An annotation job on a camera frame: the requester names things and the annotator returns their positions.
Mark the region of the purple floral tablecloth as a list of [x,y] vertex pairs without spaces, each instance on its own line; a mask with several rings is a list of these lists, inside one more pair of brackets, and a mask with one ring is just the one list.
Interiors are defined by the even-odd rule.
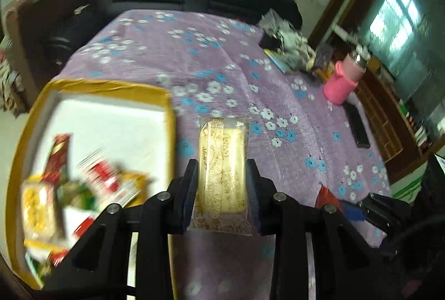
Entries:
[[[198,155],[198,119],[250,120],[248,156],[282,191],[313,206],[321,185],[340,200],[391,197],[366,115],[359,149],[343,107],[302,74],[283,75],[259,47],[263,35],[235,19],[178,11],[124,12],[81,46],[53,80],[111,79],[169,90],[181,175]],[[177,299],[268,299],[274,237],[191,229],[174,237]]]

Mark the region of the long red chocolate bar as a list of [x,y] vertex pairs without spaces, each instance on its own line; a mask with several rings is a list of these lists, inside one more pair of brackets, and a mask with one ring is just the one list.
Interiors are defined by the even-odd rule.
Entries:
[[54,185],[68,180],[68,152],[70,134],[58,134],[54,137],[48,161],[46,163],[42,180]]

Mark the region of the dark red packet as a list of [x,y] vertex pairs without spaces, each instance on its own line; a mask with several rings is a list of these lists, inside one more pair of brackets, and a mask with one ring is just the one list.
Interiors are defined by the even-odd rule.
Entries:
[[324,205],[332,205],[341,213],[343,212],[342,205],[339,200],[333,195],[329,188],[322,185],[318,192],[315,208],[321,209]]

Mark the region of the red white snack packet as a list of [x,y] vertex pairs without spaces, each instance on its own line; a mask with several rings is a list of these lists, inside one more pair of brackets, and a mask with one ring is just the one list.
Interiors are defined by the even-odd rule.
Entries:
[[88,165],[85,176],[88,187],[96,198],[97,211],[103,211],[113,203],[124,207],[137,194],[135,189],[122,183],[121,174],[107,161],[99,160]]

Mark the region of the small booklet on table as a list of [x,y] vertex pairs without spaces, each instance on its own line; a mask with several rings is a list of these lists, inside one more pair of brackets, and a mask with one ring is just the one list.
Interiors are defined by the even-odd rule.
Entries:
[[281,53],[270,51],[269,49],[263,50],[264,54],[273,62],[273,64],[278,68],[278,70],[284,75],[294,75],[300,70],[295,66],[292,66],[287,57]]

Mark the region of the pink knit-sleeved thermos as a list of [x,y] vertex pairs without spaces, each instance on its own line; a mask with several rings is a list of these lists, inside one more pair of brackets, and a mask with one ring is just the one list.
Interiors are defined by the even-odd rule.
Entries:
[[337,61],[334,71],[323,86],[326,99],[335,105],[342,105],[356,89],[371,58],[366,46],[357,45],[343,60]]

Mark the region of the black smartphone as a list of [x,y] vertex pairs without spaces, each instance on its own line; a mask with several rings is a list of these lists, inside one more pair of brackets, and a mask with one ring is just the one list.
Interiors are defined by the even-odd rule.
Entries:
[[367,136],[367,131],[365,129],[364,123],[362,122],[360,113],[357,110],[357,106],[347,102],[345,102],[342,106],[348,118],[348,123],[352,131],[352,136],[354,137],[356,146],[362,149],[369,149],[370,141]]

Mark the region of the golden yellow snack packet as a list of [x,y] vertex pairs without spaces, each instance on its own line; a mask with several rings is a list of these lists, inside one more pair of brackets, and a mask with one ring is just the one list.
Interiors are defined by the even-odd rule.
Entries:
[[137,191],[137,194],[128,201],[124,207],[139,206],[145,203],[148,199],[148,184],[149,178],[144,173],[136,172],[121,172],[121,181],[127,187],[132,187]]

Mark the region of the yellow cardboard tray box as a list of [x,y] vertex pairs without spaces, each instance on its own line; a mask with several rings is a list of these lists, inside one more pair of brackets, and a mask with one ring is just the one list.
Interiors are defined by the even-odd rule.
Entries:
[[165,89],[115,81],[59,80],[35,101],[11,167],[5,234],[11,269],[26,284],[36,282],[25,264],[21,189],[30,176],[43,176],[56,154],[57,135],[65,147],[70,179],[100,175],[107,167],[145,174],[154,182],[140,205],[116,200],[100,206],[93,225],[56,268],[40,296],[70,299],[173,299],[170,236],[182,234],[190,219],[184,204],[195,176],[174,176],[175,118]]

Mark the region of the pale yellow biscuit packet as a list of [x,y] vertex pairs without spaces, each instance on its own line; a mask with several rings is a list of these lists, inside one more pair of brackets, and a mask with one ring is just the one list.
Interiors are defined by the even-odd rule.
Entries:
[[25,238],[46,243],[64,238],[62,212],[53,184],[26,180],[21,186],[20,204]]

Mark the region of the patterned blanket heap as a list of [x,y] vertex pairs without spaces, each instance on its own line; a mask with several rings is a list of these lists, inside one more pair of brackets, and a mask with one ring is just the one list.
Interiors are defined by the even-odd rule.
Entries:
[[20,74],[13,69],[12,41],[4,37],[1,41],[1,109],[15,117],[26,111],[24,87]]

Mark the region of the green snack packet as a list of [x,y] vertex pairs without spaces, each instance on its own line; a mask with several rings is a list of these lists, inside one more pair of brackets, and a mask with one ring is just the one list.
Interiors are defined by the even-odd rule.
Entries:
[[56,194],[62,207],[72,206],[80,210],[95,210],[96,198],[84,182],[65,182],[58,187]]

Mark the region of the clear-wrapped cake bar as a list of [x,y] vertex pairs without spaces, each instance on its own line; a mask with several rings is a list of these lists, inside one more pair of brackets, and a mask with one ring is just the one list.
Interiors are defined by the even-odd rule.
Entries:
[[250,236],[246,118],[199,118],[198,182],[191,226]]

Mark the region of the small black box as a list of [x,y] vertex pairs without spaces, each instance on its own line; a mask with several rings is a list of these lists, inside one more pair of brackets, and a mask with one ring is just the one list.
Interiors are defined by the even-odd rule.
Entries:
[[262,49],[278,51],[282,47],[281,36],[278,33],[264,32],[259,41],[259,46]]

